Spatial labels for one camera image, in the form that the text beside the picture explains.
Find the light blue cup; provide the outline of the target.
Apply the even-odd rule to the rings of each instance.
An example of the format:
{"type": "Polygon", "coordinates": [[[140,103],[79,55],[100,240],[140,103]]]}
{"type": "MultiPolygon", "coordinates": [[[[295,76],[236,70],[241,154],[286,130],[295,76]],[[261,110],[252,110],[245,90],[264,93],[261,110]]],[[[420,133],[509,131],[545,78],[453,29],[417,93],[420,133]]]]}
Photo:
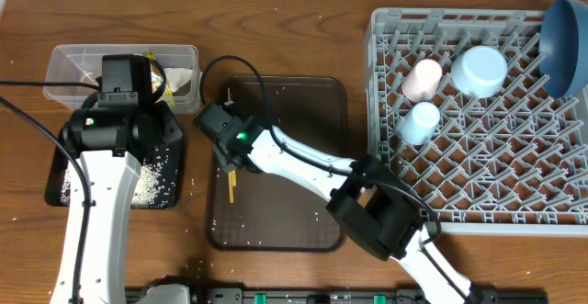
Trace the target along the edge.
{"type": "Polygon", "coordinates": [[[433,103],[420,102],[400,126],[401,138],[412,145],[424,145],[432,139],[440,119],[440,111],[433,103]]]}

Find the white rice pile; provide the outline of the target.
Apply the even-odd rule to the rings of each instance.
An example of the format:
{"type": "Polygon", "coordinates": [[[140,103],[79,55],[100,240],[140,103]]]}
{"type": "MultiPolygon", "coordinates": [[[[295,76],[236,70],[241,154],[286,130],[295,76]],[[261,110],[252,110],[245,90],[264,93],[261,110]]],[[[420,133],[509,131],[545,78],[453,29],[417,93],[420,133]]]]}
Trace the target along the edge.
{"type": "MultiPolygon", "coordinates": [[[[136,209],[166,209],[177,201],[179,171],[171,160],[170,152],[158,153],[155,163],[145,164],[131,199],[136,209]]],[[[71,175],[68,162],[55,152],[53,165],[45,191],[46,202],[55,207],[68,207],[70,201],[71,175]]]]}

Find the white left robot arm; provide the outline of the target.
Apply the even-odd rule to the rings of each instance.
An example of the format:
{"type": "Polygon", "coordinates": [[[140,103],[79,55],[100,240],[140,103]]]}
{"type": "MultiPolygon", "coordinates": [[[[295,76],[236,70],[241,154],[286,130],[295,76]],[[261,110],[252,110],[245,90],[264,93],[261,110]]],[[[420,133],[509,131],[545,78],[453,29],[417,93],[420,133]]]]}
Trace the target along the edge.
{"type": "Polygon", "coordinates": [[[185,135],[154,88],[153,60],[105,55],[93,104],[60,132],[70,173],[69,213],[54,303],[123,303],[131,201],[145,163],[181,155],[185,135]]]}

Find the white napkin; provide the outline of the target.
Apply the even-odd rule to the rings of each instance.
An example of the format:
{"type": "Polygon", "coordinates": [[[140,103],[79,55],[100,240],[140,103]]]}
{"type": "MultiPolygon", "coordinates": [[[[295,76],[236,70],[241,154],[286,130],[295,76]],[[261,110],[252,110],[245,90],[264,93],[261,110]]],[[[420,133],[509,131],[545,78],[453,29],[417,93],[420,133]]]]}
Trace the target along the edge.
{"type": "Polygon", "coordinates": [[[192,70],[187,68],[164,68],[166,82],[172,93],[186,85],[192,77],[192,70]]]}

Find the light blue small bowl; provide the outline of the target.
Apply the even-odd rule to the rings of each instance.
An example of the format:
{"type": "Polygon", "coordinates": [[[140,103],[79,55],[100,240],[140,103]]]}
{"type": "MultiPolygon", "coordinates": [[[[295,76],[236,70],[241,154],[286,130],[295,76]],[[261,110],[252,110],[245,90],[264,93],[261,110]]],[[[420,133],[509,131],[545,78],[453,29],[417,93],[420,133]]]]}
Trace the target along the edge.
{"type": "Polygon", "coordinates": [[[503,87],[506,75],[506,59],[488,46],[468,49],[451,66],[451,77],[458,91],[477,98],[495,96],[503,87]]]}

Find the silver foil wrapper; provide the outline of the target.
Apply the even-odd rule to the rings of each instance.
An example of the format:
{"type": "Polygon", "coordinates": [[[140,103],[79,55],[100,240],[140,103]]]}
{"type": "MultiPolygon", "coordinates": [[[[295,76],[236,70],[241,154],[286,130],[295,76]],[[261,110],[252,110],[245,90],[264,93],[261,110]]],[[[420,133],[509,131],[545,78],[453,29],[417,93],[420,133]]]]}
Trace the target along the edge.
{"type": "Polygon", "coordinates": [[[156,60],[155,55],[150,51],[144,51],[142,56],[150,60],[151,81],[154,102],[163,100],[170,108],[175,108],[175,100],[171,88],[168,86],[166,73],[162,65],[156,60]]]}

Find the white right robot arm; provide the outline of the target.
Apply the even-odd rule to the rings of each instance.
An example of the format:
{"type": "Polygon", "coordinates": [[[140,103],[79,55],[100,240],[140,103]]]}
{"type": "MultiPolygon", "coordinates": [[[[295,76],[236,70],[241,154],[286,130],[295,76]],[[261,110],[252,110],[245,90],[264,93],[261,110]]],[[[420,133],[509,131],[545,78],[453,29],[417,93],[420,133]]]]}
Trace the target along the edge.
{"type": "Polygon", "coordinates": [[[195,125],[225,172],[278,175],[322,198],[342,231],[381,261],[395,260],[430,303],[481,303],[477,286],[435,247],[421,212],[427,205],[378,158],[356,161],[320,152],[267,119],[241,119],[231,103],[210,103],[195,125]]]}

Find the wooden chopstick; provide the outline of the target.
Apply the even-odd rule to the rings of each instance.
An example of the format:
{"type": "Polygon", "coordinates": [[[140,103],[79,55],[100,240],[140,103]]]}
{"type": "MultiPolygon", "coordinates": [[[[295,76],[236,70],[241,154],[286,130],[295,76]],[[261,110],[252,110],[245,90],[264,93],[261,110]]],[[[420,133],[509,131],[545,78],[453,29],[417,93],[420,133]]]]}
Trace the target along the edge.
{"type": "Polygon", "coordinates": [[[231,170],[228,173],[229,202],[231,204],[234,202],[234,191],[235,191],[236,185],[237,185],[236,171],[231,170]]]}

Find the pink cup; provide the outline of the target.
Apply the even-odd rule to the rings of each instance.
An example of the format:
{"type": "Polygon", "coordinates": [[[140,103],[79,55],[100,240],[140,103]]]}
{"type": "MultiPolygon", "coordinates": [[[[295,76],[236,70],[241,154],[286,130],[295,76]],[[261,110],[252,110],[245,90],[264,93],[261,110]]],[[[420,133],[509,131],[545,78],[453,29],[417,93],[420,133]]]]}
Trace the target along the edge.
{"type": "Polygon", "coordinates": [[[434,97],[439,86],[443,70],[441,65],[431,59],[423,59],[416,63],[401,84],[404,96],[418,103],[434,97]]]}

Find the dark blue plate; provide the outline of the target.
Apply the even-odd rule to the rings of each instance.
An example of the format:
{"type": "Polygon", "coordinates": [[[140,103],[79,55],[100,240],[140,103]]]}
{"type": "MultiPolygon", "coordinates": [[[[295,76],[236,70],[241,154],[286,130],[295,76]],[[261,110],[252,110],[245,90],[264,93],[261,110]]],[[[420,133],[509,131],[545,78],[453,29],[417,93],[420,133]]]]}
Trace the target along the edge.
{"type": "Polygon", "coordinates": [[[548,75],[545,89],[552,97],[573,96],[587,86],[587,4],[556,0],[540,30],[539,52],[545,56],[540,73],[548,75]]]}

